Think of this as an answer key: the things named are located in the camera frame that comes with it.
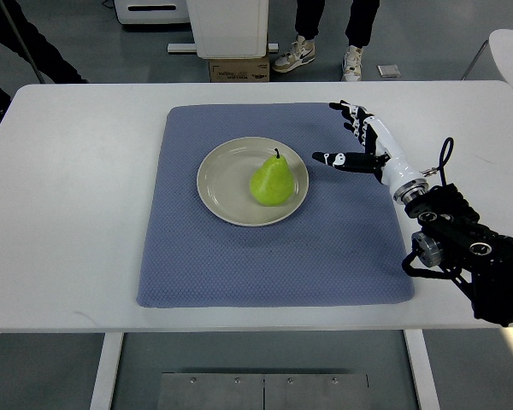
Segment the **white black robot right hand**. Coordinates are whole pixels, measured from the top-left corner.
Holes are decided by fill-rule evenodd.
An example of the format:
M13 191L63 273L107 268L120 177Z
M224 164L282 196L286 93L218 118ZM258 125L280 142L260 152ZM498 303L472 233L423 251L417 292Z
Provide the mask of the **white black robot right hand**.
M424 175L406 160L406 155L384 123L366 108L344 100L331 102L329 107L341 112L344 127L353 133L364 147L362 153L315 152L312 158L337 170L373 174L389 187L392 199L408 204L428 191Z

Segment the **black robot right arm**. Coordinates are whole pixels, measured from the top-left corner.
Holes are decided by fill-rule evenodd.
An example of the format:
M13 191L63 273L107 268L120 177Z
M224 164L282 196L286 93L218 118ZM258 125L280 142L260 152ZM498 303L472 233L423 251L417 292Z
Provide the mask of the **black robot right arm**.
M466 295L477 319L513 323L513 237L480 223L479 214L454 184L419 190L404 202L420 231L402 262L411 277L452 281Z

